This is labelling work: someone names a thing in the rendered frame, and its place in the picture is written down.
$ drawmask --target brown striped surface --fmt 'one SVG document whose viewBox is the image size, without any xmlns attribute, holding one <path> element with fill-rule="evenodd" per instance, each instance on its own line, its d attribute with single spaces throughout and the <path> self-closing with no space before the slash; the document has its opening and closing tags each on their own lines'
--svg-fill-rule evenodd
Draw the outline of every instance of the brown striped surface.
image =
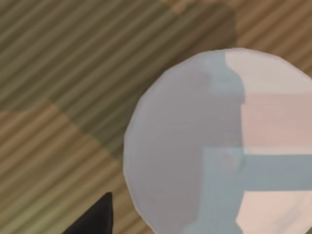
<svg viewBox="0 0 312 234">
<path fill-rule="evenodd" d="M 114 233 L 152 233 L 122 174 L 141 94 L 231 47 L 312 76 L 311 22 L 311 0 L 1 0 L 0 234 L 59 234 L 109 191 Z"/>
</svg>

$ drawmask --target black pointed object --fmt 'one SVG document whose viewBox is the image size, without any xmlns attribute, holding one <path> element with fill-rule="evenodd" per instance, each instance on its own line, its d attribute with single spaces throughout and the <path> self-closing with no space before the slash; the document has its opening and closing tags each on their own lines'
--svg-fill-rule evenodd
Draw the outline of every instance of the black pointed object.
<svg viewBox="0 0 312 234">
<path fill-rule="evenodd" d="M 63 234 L 112 234 L 113 196 L 106 193 Z"/>
</svg>

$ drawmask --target white round object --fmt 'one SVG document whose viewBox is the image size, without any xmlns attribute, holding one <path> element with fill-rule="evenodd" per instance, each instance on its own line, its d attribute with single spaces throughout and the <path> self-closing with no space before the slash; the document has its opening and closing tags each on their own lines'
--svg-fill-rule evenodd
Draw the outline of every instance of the white round object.
<svg viewBox="0 0 312 234">
<path fill-rule="evenodd" d="M 166 71 L 130 121 L 123 169 L 134 206 L 156 234 L 304 234 L 311 119 L 311 79 L 283 59 L 198 54 Z"/>
</svg>

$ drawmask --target black object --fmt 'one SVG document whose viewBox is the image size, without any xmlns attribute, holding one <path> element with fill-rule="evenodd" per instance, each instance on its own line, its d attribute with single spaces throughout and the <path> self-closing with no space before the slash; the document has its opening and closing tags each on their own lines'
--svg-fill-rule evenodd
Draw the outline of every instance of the black object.
<svg viewBox="0 0 312 234">
<path fill-rule="evenodd" d="M 113 196 L 106 193 L 63 234 L 112 234 Z"/>
</svg>

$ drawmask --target corrugated surface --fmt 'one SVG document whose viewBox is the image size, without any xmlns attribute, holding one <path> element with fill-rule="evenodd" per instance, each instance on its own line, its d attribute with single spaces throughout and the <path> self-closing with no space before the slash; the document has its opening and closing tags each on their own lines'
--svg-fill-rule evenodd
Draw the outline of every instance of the corrugated surface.
<svg viewBox="0 0 312 234">
<path fill-rule="evenodd" d="M 311 0 L 198 2 L 0 2 L 0 234 L 59 234 L 107 191 L 116 234 L 151 233 L 126 189 L 122 138 L 168 67 L 247 47 L 312 76 Z"/>
</svg>

